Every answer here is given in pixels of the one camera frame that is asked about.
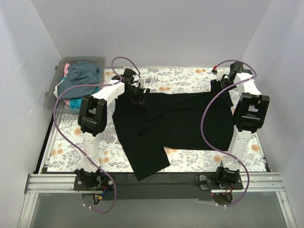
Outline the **black t-shirt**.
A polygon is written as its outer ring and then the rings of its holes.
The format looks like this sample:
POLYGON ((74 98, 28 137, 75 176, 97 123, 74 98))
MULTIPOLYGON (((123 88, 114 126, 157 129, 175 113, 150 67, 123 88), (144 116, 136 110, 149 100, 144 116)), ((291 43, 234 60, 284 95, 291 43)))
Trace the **black t-shirt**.
POLYGON ((127 95, 115 102, 113 122, 135 177, 141 181, 169 166, 165 148, 226 151, 233 135, 230 94, 151 93, 148 107, 127 95))

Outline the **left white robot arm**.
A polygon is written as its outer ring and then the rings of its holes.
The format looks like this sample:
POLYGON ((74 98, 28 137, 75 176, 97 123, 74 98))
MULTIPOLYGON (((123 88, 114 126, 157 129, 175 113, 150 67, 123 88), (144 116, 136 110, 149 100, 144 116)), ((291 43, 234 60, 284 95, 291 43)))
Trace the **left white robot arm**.
POLYGON ((109 86, 82 98, 78 125, 84 139, 84 152, 88 161, 82 165, 81 169, 76 169, 75 174, 87 188, 98 190, 103 185, 98 157, 101 133, 107 125, 109 104, 118 96, 125 94, 131 102, 146 105, 150 93, 150 89, 144 88, 147 82, 149 79, 127 68, 122 75, 112 77, 109 86))

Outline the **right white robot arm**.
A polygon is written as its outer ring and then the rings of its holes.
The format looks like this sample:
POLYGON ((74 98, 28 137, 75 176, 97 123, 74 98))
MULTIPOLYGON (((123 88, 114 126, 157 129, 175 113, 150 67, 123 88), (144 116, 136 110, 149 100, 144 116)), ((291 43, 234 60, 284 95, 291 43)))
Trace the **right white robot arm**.
POLYGON ((270 98, 257 89, 254 70, 245 69, 240 61, 230 65, 229 74, 218 70, 218 66, 213 67, 212 73, 216 74, 216 79, 211 81, 211 90, 215 94, 236 88, 240 95, 232 118, 234 131, 229 155, 223 158, 215 176, 215 184, 225 189, 241 184, 239 160, 243 158, 249 141, 264 124, 270 98))

